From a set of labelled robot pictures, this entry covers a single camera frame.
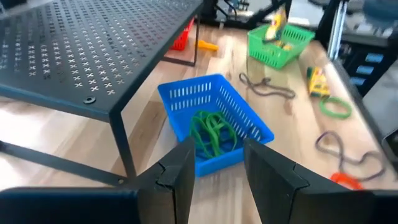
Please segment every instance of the orange clip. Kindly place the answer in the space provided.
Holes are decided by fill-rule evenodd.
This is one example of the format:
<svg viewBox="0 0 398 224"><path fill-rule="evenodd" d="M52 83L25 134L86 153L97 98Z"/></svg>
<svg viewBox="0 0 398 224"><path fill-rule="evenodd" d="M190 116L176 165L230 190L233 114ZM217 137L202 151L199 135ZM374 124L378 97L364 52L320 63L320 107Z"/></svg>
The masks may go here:
<svg viewBox="0 0 398 224"><path fill-rule="evenodd" d="M204 40L198 40L198 48L214 51L218 50L217 45L205 42Z"/></svg>
<svg viewBox="0 0 398 224"><path fill-rule="evenodd" d="M334 173L331 177L330 180L334 181L335 183L339 184L346 184L350 187L353 188L353 190L363 190L364 188L362 187L362 185L354 178L341 173L341 172L337 172Z"/></svg>

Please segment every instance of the dark cord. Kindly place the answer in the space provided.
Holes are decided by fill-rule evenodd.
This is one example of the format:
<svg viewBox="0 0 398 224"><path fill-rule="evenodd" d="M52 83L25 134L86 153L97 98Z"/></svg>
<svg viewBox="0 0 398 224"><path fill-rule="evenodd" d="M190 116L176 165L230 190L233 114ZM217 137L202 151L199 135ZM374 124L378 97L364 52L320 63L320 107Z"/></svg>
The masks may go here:
<svg viewBox="0 0 398 224"><path fill-rule="evenodd" d="M296 93L293 90L291 90L290 88L274 86L274 85L269 84L269 82L271 81L270 78L263 78L261 80L261 82L259 82L259 83L252 83L250 81L249 77L245 73L242 72L239 74L239 79L241 82L246 84L255 94L257 94L259 96L277 95L277 96L284 97L286 99L293 99L296 96ZM272 88L274 90L279 90L279 91L274 91L274 92L270 92L270 93L261 93L256 90L256 87L258 87L258 86L267 86L269 88Z"/></svg>
<svg viewBox="0 0 398 224"><path fill-rule="evenodd" d="M333 150L330 150L330 149L327 149L327 148L324 148L324 147L320 146L320 144L319 144L320 141L327 135L333 136L336 139L337 145L338 145L338 152L335 152ZM369 181L369 180L375 179L376 177L382 176L386 172L386 164L385 164L384 159L382 158L381 154L378 153L378 152L374 152L374 151L366 152L362 156L362 158L360 160L358 160L358 161L346 157L345 156L345 149L344 149L343 140L341 140L340 136L334 131L326 131L323 134L321 134L321 136L319 136L319 138L315 141L315 148L318 149L320 152L324 152L324 153L327 153L327 154L332 155L334 157L337 157L339 159L339 161L338 161L338 169L339 169L340 172L345 173L345 174L347 174L347 172L345 172L345 170L344 170L344 163L345 162L347 162L347 163L349 163L351 165L354 165L354 166L359 166L368 157L373 157L376 160L378 160L380 162L380 164L381 164L381 169L380 169L379 172L377 172L377 173L375 173L373 175L370 175L369 177L354 177L354 176L352 176L350 174L350 176L352 176L353 178L355 178L359 182L365 182L365 181Z"/></svg>

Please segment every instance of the green rubber band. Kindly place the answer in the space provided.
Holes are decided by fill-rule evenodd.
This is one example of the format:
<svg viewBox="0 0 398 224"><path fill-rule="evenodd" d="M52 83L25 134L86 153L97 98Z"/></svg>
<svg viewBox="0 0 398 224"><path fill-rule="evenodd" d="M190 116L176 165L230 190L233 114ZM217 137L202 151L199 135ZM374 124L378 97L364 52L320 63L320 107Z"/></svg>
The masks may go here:
<svg viewBox="0 0 398 224"><path fill-rule="evenodd" d="M335 113L333 111L330 111L326 108L326 106L325 106L326 103L335 103L337 105L340 105L346 109L347 113ZM338 118L338 119L348 118L349 116L351 116L351 113L353 111L351 106L347 102L343 101L342 99L340 99L338 97L322 98L321 101L319 102L319 107L323 114L325 114L329 117Z"/></svg>
<svg viewBox="0 0 398 224"><path fill-rule="evenodd" d="M207 111L197 111L192 118L190 125L190 135L195 138L196 144L199 146L198 149L203 150L205 157L211 159L216 156L222 155L224 152L221 150L220 145L223 141L227 141L221 138L221 130L228 130L229 139L232 139L234 144L231 150L234 150L238 143L236 132L225 119L221 112L209 113ZM203 142L200 132L206 133L209 137L210 142ZM211 154L207 146L211 147L213 154Z"/></svg>

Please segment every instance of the blue plastic basket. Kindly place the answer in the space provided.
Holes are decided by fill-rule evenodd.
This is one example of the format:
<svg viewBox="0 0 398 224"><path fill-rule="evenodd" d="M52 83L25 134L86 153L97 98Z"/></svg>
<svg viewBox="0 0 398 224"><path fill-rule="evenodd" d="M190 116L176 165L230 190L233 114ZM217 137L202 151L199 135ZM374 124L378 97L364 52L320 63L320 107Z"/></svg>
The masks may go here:
<svg viewBox="0 0 398 224"><path fill-rule="evenodd" d="M166 83L157 89L178 141L190 135L192 116L200 110L221 111L238 135L235 150L212 159L196 157L197 177L243 161L243 139L246 137L261 144L274 140L274 134L220 74Z"/></svg>

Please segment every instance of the green ring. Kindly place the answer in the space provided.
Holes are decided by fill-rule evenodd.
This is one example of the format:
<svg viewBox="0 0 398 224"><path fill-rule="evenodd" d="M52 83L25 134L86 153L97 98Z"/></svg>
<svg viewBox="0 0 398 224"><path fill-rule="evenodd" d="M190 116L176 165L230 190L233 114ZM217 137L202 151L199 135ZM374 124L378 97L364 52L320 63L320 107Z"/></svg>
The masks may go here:
<svg viewBox="0 0 398 224"><path fill-rule="evenodd" d="M347 110L347 113L335 113L333 111L330 111L326 108L325 103L336 103L344 107ZM353 112L351 106L347 102L337 97L322 98L321 101L319 102L319 107L323 114L338 119L346 119L349 116L351 116L351 113Z"/></svg>

